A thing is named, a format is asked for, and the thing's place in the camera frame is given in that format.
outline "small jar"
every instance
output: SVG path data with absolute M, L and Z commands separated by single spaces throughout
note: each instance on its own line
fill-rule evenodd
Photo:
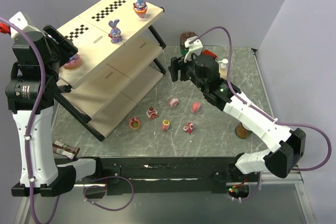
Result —
M 218 63 L 219 63 L 219 74 L 221 78 L 226 80 L 227 79 L 227 64 L 229 63 L 229 61 L 227 59 L 223 59 L 219 61 Z
M 162 124 L 161 124 L 161 129 L 163 131 L 167 131 L 170 127 L 170 122 L 169 120 L 163 120 Z

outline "shelf rack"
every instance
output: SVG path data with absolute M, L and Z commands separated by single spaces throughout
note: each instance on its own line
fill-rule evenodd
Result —
M 146 19 L 140 20 L 133 11 L 136 1 L 101 0 L 58 29 L 78 48 L 83 63 L 60 69 L 55 99 L 100 141 L 166 72 L 157 59 L 166 45 L 152 25 L 164 9 L 147 2 Z M 108 22 L 117 18 L 123 41 L 112 44 Z M 146 29 L 159 45 L 140 36 Z M 152 61 L 160 71 L 148 66 Z

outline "pink toy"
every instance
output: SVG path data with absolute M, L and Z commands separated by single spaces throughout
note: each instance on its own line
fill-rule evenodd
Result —
M 183 127 L 183 130 L 191 134 L 191 132 L 194 130 L 194 124 L 192 122 L 188 122 L 188 124 Z
M 179 103 L 179 100 L 177 98 L 170 99 L 168 105 L 172 108 L 176 107 Z
M 137 130 L 140 128 L 140 120 L 137 119 L 135 116 L 129 119 L 129 126 L 132 130 Z
M 146 115 L 148 116 L 149 120 L 152 120 L 152 119 L 157 118 L 159 116 L 157 114 L 157 111 L 153 107 L 150 107 L 147 110 Z
M 63 65 L 65 69 L 75 69 L 79 67 L 79 65 L 82 63 L 81 58 L 79 55 L 71 56 L 69 61 Z
M 167 131 L 167 130 L 169 129 L 169 127 L 170 127 L 170 122 L 169 122 L 169 120 L 164 120 L 164 121 L 162 122 L 162 124 L 161 124 L 161 129 L 162 129 L 163 131 Z
M 191 112 L 196 113 L 201 108 L 200 102 L 194 102 L 191 106 Z

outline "small bottle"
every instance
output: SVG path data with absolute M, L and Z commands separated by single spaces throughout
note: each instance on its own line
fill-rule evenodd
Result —
M 227 64 L 229 61 L 227 59 L 220 60 L 219 62 L 219 74 L 221 78 L 225 79 L 227 78 Z

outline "black metal frame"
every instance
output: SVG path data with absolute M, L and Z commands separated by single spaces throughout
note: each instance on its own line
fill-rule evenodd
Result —
M 255 173 L 237 175 L 233 172 L 235 157 L 101 157 L 100 160 L 101 177 L 128 178 L 136 193 L 211 191 L 224 194 L 227 193 L 226 183 L 242 182 L 245 177 L 248 182 L 258 181 Z M 55 158 L 55 162 L 59 165 L 70 161 Z M 76 182 L 79 185 L 92 183 L 86 178 Z M 129 184 L 120 179 L 107 181 L 107 195 L 130 192 Z
M 151 25 L 149 28 L 149 31 L 152 33 L 154 38 L 158 41 L 160 47 L 164 49 L 166 47 L 165 42 L 161 38 L 161 36 L 158 34 L 158 32 L 155 30 L 153 25 Z M 162 66 L 162 64 L 159 62 L 157 58 L 155 58 L 154 63 L 159 68 L 160 72 L 162 74 L 166 73 L 166 70 Z M 70 85 L 62 86 L 58 88 L 58 91 L 55 93 L 55 100 L 59 102 L 60 105 L 62 105 L 78 122 L 80 122 L 89 132 L 91 132 L 92 135 L 94 135 L 99 141 L 103 141 L 105 137 L 100 134 L 98 131 L 96 131 L 94 128 L 92 128 L 88 123 L 91 121 L 91 118 L 79 112 L 61 93 L 69 93 L 71 92 L 72 87 Z

